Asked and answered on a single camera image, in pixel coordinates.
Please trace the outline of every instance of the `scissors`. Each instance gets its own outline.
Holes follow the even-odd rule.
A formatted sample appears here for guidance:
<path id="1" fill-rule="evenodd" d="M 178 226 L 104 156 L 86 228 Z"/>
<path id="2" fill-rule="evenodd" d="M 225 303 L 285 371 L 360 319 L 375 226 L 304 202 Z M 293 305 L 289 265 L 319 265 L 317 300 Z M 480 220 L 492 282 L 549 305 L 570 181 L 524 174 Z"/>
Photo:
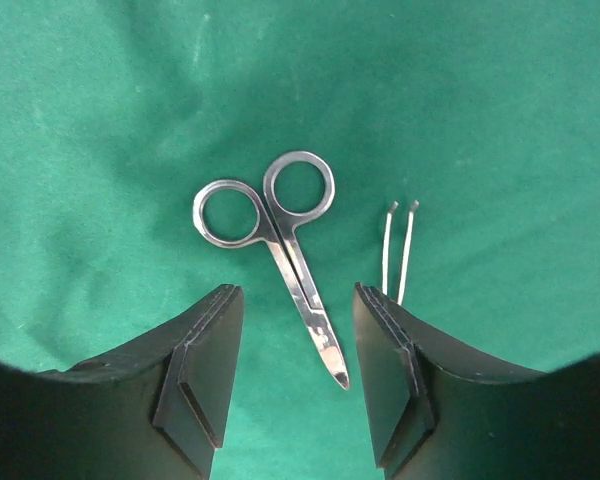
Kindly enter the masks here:
<path id="1" fill-rule="evenodd" d="M 286 210 L 280 205 L 274 188 L 280 172 L 296 162 L 310 163 L 324 178 L 322 200 L 312 210 L 304 213 Z M 256 208 L 256 224 L 253 230 L 240 240 L 229 241 L 218 238 L 204 221 L 205 203 L 214 193 L 221 190 L 237 190 L 244 193 Z M 295 236 L 295 229 L 298 226 L 317 219 L 331 206 L 335 195 L 335 182 L 331 169 L 324 160 L 313 153 L 302 151 L 285 153 L 278 157 L 264 174 L 263 191 L 269 211 L 265 209 L 261 197 L 246 183 L 229 179 L 211 182 L 200 190 L 193 200 L 193 224 L 206 240 L 218 247 L 241 248 L 256 242 L 267 244 L 322 361 L 336 382 L 348 390 L 349 373 L 342 350 Z"/>

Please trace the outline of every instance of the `surgical scissors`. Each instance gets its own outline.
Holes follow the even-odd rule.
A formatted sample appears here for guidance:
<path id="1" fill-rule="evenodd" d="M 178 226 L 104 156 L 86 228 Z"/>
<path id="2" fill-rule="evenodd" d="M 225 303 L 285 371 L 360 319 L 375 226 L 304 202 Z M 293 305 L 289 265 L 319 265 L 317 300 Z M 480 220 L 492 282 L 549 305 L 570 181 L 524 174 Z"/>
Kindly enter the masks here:
<path id="1" fill-rule="evenodd" d="M 280 172 L 296 162 L 310 163 L 324 178 L 322 200 L 312 210 L 304 213 L 286 210 L 280 205 L 274 188 Z M 205 203 L 214 193 L 221 190 L 237 190 L 244 193 L 256 209 L 256 224 L 253 230 L 240 240 L 218 238 L 204 221 Z M 333 173 L 327 163 L 313 153 L 303 151 L 285 153 L 267 169 L 263 179 L 263 192 L 270 213 L 265 209 L 260 196 L 246 183 L 229 179 L 211 182 L 200 190 L 193 200 L 193 224 L 206 240 L 218 247 L 241 248 L 256 242 L 267 244 L 322 361 L 336 382 L 348 390 L 349 373 L 342 350 L 295 236 L 295 229 L 298 226 L 317 219 L 331 206 L 335 195 Z"/>

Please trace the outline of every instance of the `green tablecloth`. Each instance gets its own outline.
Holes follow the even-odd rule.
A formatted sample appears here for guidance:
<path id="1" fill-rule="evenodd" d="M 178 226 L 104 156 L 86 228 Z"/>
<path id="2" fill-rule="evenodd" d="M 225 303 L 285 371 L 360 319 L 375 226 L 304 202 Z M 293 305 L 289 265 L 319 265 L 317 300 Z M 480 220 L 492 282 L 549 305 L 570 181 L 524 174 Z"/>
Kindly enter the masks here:
<path id="1" fill-rule="evenodd" d="M 259 189 L 294 149 L 336 179 L 298 236 L 350 392 L 266 247 L 191 224 L 204 184 Z M 281 200 L 310 207 L 293 170 Z M 0 1 L 0 359 L 64 369 L 243 286 L 215 479 L 381 478 L 352 293 L 380 282 L 394 199 L 399 263 L 414 198 L 409 310 L 533 368 L 600 350 L 600 0 Z M 244 233 L 250 208 L 214 199 L 214 227 Z"/>

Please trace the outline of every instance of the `silver metal object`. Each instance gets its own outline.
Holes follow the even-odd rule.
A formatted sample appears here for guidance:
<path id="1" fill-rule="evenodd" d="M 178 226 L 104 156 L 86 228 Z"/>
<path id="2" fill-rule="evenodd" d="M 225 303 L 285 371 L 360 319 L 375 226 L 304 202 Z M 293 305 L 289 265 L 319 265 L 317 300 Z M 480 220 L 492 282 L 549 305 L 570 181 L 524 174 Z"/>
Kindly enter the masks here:
<path id="1" fill-rule="evenodd" d="M 407 267 L 409 265 L 409 253 L 411 251 L 411 238 L 413 237 L 413 221 L 415 212 L 420 206 L 418 200 L 414 201 L 409 208 L 409 217 L 407 220 L 407 234 L 404 239 L 402 248 L 402 264 L 400 266 L 400 284 L 398 285 L 398 298 L 396 302 L 402 305 L 404 300 L 404 291 L 407 286 Z M 382 293 L 389 293 L 389 244 L 391 241 L 391 222 L 393 221 L 393 213 L 398 208 L 398 202 L 393 202 L 387 212 L 387 220 L 384 227 L 384 241 L 382 243 Z"/>
<path id="2" fill-rule="evenodd" d="M 280 205 L 274 188 L 282 169 L 296 162 L 310 163 L 324 178 L 322 200 L 312 210 L 304 213 L 286 210 Z M 205 224 L 204 206 L 214 193 L 221 190 L 237 190 L 244 193 L 256 208 L 256 224 L 253 230 L 240 240 L 218 238 Z M 218 247 L 241 248 L 256 242 L 267 244 L 322 361 L 340 386 L 348 390 L 349 373 L 342 350 L 295 236 L 298 226 L 317 219 L 331 206 L 335 195 L 331 169 L 324 160 L 312 153 L 289 152 L 276 159 L 268 168 L 263 179 L 263 191 L 269 207 L 268 212 L 260 196 L 246 183 L 238 180 L 211 182 L 200 190 L 193 200 L 193 224 L 206 240 Z"/>

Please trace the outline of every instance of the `black plastic part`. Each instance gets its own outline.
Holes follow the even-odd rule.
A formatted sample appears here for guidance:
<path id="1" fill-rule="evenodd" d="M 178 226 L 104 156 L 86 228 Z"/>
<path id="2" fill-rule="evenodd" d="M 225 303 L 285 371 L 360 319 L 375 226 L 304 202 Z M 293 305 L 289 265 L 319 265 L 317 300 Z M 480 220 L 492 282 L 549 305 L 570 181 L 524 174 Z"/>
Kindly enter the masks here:
<path id="1" fill-rule="evenodd" d="M 67 372 L 0 363 L 0 479 L 209 478 L 244 312 L 223 285 Z"/>
<path id="2" fill-rule="evenodd" d="M 600 480 L 600 354 L 551 373 L 526 369 L 360 284 L 354 323 L 387 479 Z"/>

